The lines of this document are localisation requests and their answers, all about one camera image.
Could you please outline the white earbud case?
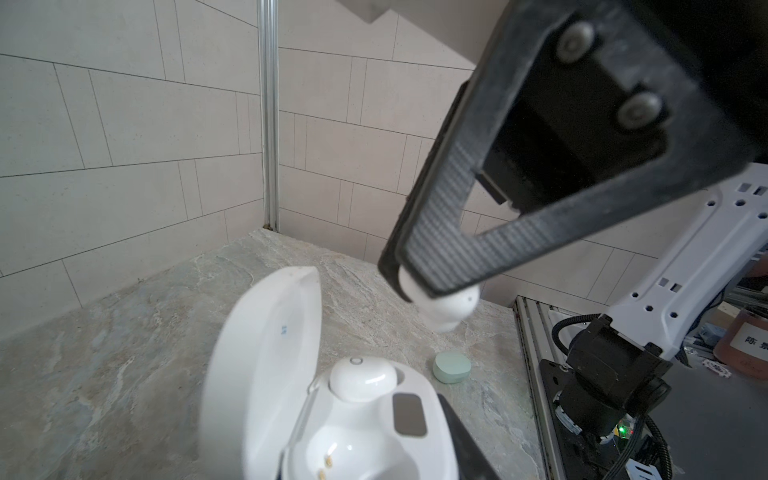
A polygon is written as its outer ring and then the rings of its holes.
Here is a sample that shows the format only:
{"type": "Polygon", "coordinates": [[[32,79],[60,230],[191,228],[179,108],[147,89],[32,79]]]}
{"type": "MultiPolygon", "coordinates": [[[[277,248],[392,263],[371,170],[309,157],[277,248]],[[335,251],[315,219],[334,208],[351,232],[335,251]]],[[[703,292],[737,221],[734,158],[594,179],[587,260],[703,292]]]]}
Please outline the white earbud case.
{"type": "Polygon", "coordinates": [[[429,380],[388,360],[398,385],[338,399],[317,369],[322,292],[312,266],[277,270],[230,312],[204,382],[199,455],[211,479],[455,479],[448,424],[429,380]]]}

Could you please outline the mint green earbud case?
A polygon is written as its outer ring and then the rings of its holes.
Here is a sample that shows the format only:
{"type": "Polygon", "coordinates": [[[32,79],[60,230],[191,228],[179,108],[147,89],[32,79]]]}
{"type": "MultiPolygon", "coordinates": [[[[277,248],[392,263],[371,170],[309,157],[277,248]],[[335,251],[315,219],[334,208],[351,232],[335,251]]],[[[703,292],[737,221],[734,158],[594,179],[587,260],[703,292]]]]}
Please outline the mint green earbud case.
{"type": "Polygon", "coordinates": [[[443,384],[457,384],[467,379],[471,373],[470,359],[458,351],[438,353],[432,363],[434,377],[443,384]]]}

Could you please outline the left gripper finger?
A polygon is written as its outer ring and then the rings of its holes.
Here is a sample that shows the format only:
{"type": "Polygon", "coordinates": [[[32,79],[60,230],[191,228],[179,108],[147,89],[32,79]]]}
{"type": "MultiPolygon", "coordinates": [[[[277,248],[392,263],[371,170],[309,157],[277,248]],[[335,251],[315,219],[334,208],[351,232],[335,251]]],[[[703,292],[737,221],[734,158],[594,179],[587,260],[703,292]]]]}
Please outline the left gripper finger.
{"type": "Polygon", "coordinates": [[[450,431],[458,464],[459,479],[499,480],[499,475],[491,466],[445,396],[438,394],[438,400],[450,431]]]}

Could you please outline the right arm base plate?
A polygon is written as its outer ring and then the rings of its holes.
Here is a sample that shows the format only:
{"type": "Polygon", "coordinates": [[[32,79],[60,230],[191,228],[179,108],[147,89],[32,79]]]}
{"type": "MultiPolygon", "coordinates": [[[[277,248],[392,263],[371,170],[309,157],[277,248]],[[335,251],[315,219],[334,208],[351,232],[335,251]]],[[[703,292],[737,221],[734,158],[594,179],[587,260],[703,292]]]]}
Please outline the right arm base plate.
{"type": "Polygon", "coordinates": [[[562,384],[551,403],[551,410],[564,432],[562,441],[581,437],[586,445],[580,452],[595,455],[605,470],[601,479],[672,479],[673,462],[669,445],[658,425],[648,415],[643,418],[625,415],[617,418],[603,410],[589,412],[587,399],[575,403],[575,412],[568,413],[563,400],[567,389],[576,384],[576,376],[567,370],[568,379],[562,384]]]}

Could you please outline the white earbud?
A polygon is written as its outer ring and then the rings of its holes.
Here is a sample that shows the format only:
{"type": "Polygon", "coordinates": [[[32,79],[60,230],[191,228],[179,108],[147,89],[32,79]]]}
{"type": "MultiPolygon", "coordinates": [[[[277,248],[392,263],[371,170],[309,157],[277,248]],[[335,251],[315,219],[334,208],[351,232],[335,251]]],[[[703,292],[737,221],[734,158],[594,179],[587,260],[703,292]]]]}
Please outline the white earbud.
{"type": "Polygon", "coordinates": [[[331,369],[329,388],[340,400],[367,403],[392,392],[398,385],[396,368],[380,357],[349,357],[331,369]]]}
{"type": "Polygon", "coordinates": [[[404,267],[398,270],[398,281],[407,299],[415,304],[422,323],[436,333],[455,330],[473,314],[480,300],[479,284],[443,297],[432,298],[404,267]]]}

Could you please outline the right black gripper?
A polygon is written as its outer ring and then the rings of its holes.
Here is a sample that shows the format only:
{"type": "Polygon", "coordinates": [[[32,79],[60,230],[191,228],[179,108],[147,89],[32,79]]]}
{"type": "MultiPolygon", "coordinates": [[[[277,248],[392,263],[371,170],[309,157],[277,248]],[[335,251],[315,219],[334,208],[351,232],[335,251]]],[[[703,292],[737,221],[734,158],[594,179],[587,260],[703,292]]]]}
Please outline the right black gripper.
{"type": "Polygon", "coordinates": [[[392,232],[392,286],[477,285],[767,159],[763,1],[513,1],[392,232]]]}

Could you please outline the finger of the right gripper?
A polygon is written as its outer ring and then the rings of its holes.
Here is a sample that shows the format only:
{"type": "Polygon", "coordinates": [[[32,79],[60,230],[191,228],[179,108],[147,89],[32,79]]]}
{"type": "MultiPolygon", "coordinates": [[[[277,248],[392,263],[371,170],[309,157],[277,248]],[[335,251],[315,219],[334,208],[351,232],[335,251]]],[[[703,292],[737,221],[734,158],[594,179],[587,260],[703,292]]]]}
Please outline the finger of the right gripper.
{"type": "Polygon", "coordinates": [[[480,248],[459,228],[480,170],[475,142],[464,138],[465,104],[471,97],[471,83],[465,81],[378,260],[378,270],[390,285],[402,283],[401,272],[418,285],[480,282],[480,248]]]}

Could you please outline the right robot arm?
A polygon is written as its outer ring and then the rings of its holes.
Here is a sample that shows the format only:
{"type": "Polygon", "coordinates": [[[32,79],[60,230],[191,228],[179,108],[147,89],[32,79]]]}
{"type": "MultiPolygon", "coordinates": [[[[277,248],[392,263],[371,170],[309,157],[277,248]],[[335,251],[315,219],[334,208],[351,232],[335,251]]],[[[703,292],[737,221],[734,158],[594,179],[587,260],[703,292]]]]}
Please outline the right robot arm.
{"type": "Polygon", "coordinates": [[[554,410],[573,433],[659,404],[690,327],[767,242],[767,5],[511,1],[378,268],[449,331],[483,281],[702,189],[656,268],[566,348],[554,410]]]}

